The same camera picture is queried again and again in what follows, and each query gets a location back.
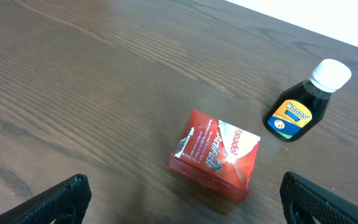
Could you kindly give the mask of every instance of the cough syrup bottle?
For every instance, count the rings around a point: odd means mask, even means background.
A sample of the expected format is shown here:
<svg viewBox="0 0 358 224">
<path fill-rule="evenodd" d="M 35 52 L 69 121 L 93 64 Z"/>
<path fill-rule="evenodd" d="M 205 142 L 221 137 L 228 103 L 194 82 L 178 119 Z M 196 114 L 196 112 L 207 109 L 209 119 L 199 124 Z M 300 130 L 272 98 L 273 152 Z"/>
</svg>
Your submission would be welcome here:
<svg viewBox="0 0 358 224">
<path fill-rule="evenodd" d="M 282 141 L 292 142 L 323 119 L 331 94 L 352 76 L 341 62 L 323 60 L 311 77 L 285 90 L 264 116 L 265 127 Z"/>
</svg>

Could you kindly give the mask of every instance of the white bottle cap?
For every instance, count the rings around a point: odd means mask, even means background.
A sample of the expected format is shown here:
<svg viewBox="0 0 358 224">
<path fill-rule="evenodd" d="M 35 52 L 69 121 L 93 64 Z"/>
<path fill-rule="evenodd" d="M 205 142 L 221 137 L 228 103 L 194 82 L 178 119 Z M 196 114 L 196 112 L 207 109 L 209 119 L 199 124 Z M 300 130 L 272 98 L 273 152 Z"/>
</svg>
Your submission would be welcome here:
<svg viewBox="0 0 358 224">
<path fill-rule="evenodd" d="M 346 65 L 325 59 L 313 70 L 310 81 L 320 90 L 333 93 L 345 85 L 351 76 L 352 72 Z"/>
</svg>

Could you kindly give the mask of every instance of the table surface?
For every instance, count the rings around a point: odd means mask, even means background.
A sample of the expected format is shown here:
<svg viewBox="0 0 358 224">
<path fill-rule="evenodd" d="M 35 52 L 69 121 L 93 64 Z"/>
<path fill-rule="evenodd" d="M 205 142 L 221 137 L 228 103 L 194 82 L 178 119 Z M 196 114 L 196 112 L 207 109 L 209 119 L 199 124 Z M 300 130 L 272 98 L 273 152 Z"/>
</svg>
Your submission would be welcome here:
<svg viewBox="0 0 358 224">
<path fill-rule="evenodd" d="M 261 119 L 324 58 L 353 72 L 293 143 Z M 235 205 L 166 169 L 192 108 L 262 137 Z M 358 205 L 358 48 L 218 0 L 0 0 L 0 214 L 76 173 L 84 223 L 285 223 L 296 173 Z"/>
</svg>

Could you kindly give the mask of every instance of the black plastic part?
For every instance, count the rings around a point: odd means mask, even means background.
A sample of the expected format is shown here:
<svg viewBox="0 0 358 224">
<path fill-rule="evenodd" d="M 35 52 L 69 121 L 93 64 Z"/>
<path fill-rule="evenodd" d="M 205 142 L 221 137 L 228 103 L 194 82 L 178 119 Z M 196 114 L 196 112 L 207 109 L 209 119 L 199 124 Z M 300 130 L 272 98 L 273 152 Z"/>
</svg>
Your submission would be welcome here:
<svg viewBox="0 0 358 224">
<path fill-rule="evenodd" d="M 358 224 L 358 207 L 293 172 L 280 188 L 288 224 Z"/>
<path fill-rule="evenodd" d="M 2 223 L 79 224 L 91 200 L 88 178 L 76 174 L 0 215 Z"/>
</svg>

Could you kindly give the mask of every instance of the yellow label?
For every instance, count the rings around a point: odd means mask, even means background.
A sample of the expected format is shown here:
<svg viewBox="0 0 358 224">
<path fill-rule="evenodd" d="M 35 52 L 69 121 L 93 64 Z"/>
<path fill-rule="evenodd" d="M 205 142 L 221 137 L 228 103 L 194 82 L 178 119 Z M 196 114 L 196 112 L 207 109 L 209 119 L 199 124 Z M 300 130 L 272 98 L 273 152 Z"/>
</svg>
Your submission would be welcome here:
<svg viewBox="0 0 358 224">
<path fill-rule="evenodd" d="M 281 135 L 291 138 L 312 119 L 310 110 L 295 100 L 285 100 L 267 121 Z"/>
</svg>

